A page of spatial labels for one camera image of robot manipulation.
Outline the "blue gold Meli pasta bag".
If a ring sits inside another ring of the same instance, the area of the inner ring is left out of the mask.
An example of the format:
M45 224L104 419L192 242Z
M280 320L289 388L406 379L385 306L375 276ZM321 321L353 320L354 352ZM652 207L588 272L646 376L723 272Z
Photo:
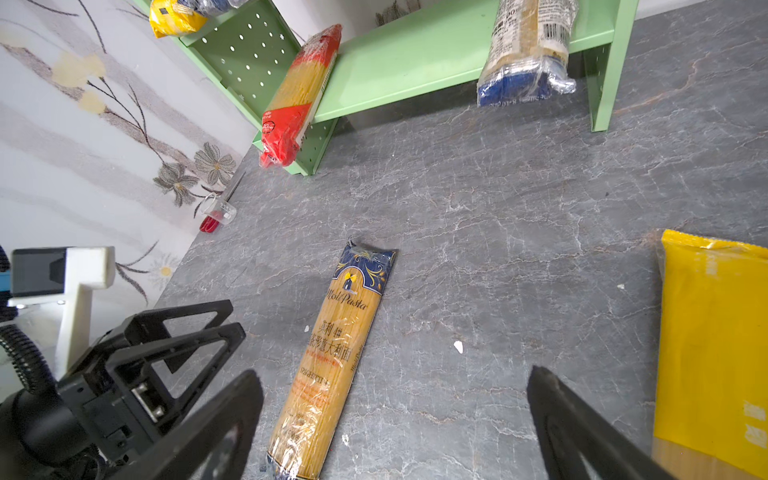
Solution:
M270 438L275 479L320 477L396 255L345 246Z

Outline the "clear barcode spaghetti bag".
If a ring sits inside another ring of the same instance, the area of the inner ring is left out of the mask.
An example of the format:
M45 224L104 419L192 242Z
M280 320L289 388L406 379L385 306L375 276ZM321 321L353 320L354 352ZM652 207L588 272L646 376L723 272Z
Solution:
M578 13L571 0L503 0L489 55L477 82L477 105L500 106L572 94L569 45Z

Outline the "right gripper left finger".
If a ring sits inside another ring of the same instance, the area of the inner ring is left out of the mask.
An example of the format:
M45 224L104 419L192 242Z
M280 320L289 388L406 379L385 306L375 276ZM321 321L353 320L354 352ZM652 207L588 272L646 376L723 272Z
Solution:
M240 479L264 402L247 370L115 479Z

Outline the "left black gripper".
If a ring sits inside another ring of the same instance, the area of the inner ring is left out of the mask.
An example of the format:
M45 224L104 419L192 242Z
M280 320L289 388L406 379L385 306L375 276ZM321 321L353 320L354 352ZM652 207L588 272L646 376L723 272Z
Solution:
M110 462L133 462L167 435L245 339L241 324L224 324L232 313L230 300L144 310L103 335L57 385L88 442ZM218 350L173 395L155 365L175 373L212 344Z

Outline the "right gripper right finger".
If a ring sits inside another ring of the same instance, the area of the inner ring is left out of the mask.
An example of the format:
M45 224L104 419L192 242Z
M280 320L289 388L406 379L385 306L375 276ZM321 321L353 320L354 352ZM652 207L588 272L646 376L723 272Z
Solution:
M549 369L532 368L526 393L550 479L672 477Z

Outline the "red spaghetti bag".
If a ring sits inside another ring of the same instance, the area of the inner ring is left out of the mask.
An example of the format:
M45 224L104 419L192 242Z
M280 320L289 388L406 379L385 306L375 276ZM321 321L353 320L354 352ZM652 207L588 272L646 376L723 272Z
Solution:
M296 161L333 69L342 32L343 26L334 24L298 51L262 116L262 167L288 167Z

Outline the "blue portrait spaghetti bag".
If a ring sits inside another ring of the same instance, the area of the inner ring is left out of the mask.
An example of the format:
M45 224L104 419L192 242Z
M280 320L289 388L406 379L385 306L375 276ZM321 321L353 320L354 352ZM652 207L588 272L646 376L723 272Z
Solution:
M177 4L207 18L238 9L248 0L178 0Z

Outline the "yellow label spaghetti bag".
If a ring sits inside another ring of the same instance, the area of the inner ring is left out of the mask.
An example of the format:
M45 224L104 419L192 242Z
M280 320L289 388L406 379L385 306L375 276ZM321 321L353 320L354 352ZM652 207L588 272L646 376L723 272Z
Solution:
M198 2L192 0L152 0L148 18L153 34L163 38L198 32L207 23L207 18L197 7Z

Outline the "yellow Pastatime bag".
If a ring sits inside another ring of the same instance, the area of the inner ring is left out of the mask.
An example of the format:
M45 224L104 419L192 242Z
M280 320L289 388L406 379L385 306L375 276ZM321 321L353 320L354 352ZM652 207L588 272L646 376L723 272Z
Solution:
M663 232L652 457L679 479L767 476L767 251Z

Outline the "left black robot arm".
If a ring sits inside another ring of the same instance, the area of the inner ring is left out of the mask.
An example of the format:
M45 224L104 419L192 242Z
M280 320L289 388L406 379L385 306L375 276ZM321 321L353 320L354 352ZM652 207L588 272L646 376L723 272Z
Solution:
M90 342L92 296L120 267L110 247L1 257L1 347L21 389L1 405L5 479L226 479L258 421L221 396L195 404L242 343L228 300L128 317Z

